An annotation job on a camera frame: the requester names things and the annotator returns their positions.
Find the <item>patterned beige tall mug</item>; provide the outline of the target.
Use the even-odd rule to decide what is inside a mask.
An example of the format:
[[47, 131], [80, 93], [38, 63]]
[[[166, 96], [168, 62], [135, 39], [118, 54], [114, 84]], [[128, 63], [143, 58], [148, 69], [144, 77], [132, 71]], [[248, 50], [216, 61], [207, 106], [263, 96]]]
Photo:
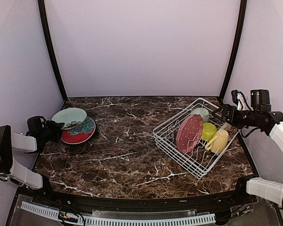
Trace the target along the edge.
[[225, 122], [221, 127], [220, 129], [223, 129], [223, 130], [230, 130], [231, 129], [231, 125], [227, 122]]

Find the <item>pale green flower plate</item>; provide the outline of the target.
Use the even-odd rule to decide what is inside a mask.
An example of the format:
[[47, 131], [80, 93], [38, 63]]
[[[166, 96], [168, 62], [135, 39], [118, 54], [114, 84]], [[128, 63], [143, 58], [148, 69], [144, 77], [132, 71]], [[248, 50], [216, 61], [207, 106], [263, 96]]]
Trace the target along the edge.
[[81, 108], [67, 108], [59, 111], [52, 116], [51, 120], [57, 124], [63, 124], [63, 130], [72, 129], [80, 124], [87, 118], [87, 113]]

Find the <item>red teal floral plate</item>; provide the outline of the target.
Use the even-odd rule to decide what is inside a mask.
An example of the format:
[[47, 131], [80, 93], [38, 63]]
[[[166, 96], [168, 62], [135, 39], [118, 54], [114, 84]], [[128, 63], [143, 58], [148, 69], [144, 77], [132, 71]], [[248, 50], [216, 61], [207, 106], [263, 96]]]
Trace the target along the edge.
[[95, 130], [95, 121], [91, 117], [87, 116], [83, 123], [79, 126], [68, 130], [63, 130], [60, 139], [65, 144], [78, 145], [91, 138]]

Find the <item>pink polka dot plate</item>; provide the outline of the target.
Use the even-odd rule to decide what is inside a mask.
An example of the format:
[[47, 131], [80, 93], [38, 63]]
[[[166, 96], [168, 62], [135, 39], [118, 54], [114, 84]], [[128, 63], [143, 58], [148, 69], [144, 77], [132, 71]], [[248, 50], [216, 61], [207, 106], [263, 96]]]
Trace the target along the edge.
[[203, 123], [200, 114], [192, 114], [182, 122], [176, 135], [176, 146], [179, 152], [182, 154], [189, 153], [199, 143]]

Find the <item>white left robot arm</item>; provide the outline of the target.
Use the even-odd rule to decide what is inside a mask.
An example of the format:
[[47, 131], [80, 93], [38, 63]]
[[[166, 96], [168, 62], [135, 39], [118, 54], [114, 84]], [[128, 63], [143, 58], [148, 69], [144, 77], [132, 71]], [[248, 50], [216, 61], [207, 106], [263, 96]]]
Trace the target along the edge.
[[57, 194], [52, 191], [49, 179], [21, 164], [16, 160], [13, 152], [41, 153], [49, 141], [59, 141], [64, 125], [63, 122], [54, 122], [42, 116], [35, 116], [27, 120], [28, 131], [25, 135], [14, 132], [9, 125], [1, 126], [0, 180], [24, 186], [38, 193], [45, 204], [54, 205], [57, 202]]

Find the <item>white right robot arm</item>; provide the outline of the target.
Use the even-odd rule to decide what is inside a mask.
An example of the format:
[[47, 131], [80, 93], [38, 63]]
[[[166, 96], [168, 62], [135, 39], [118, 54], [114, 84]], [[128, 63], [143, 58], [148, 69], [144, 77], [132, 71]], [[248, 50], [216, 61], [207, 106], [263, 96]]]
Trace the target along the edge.
[[283, 113], [272, 111], [270, 104], [253, 104], [253, 110], [238, 110], [229, 104], [213, 111], [213, 116], [235, 126], [238, 129], [255, 128], [263, 135], [255, 135], [247, 141], [259, 169], [257, 176], [245, 176], [238, 179], [231, 200], [242, 204], [250, 195], [264, 198], [283, 210], [283, 179], [280, 178], [283, 164]]

